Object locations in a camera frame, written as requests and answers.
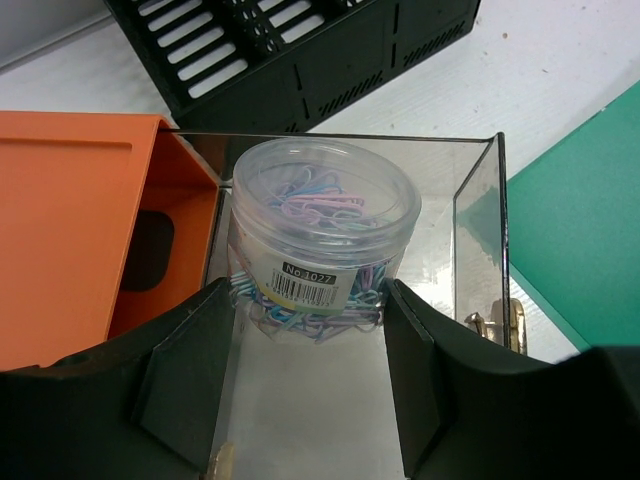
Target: clear plastic container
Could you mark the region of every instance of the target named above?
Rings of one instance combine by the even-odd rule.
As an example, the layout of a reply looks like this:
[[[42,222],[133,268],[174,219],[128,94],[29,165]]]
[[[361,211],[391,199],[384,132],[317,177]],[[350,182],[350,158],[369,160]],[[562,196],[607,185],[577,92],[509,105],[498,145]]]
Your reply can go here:
[[[420,213],[387,159],[322,139],[247,150],[233,173],[229,278],[237,307],[267,335],[323,343],[382,321]]]

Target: slotted black plastic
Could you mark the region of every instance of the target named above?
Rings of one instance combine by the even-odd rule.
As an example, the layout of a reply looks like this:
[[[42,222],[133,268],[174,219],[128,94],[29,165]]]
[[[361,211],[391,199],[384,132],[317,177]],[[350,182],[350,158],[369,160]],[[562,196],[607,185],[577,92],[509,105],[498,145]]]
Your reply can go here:
[[[299,132],[469,33],[480,0],[105,0],[183,128]]]

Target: black desk organizer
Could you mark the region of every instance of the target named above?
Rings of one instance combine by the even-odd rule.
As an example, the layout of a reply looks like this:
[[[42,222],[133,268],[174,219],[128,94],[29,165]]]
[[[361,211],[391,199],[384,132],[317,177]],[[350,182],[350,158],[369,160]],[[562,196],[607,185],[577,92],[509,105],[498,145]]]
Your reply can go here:
[[[640,468],[640,347],[557,365],[490,342],[399,280],[384,334],[412,480],[624,478]]]
[[[204,475],[227,438],[241,328],[219,279],[50,367],[0,372],[0,478]]]
[[[105,2],[178,125],[262,133],[320,123],[469,33],[480,6],[480,0]],[[287,9],[298,14],[280,24]],[[214,76],[232,73],[206,91]]]

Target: green surface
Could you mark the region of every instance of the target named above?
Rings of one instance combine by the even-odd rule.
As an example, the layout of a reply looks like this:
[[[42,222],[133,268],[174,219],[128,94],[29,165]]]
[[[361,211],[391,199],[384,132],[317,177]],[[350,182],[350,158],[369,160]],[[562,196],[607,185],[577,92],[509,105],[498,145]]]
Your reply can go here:
[[[516,175],[508,201],[516,276],[563,333],[640,344],[640,83]]]

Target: label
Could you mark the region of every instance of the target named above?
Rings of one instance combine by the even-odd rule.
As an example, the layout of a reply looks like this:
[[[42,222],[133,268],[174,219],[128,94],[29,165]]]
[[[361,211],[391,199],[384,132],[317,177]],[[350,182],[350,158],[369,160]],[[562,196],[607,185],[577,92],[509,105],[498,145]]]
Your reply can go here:
[[[290,310],[339,315],[347,305],[357,269],[326,268],[277,252],[240,230],[240,250],[260,291]]]

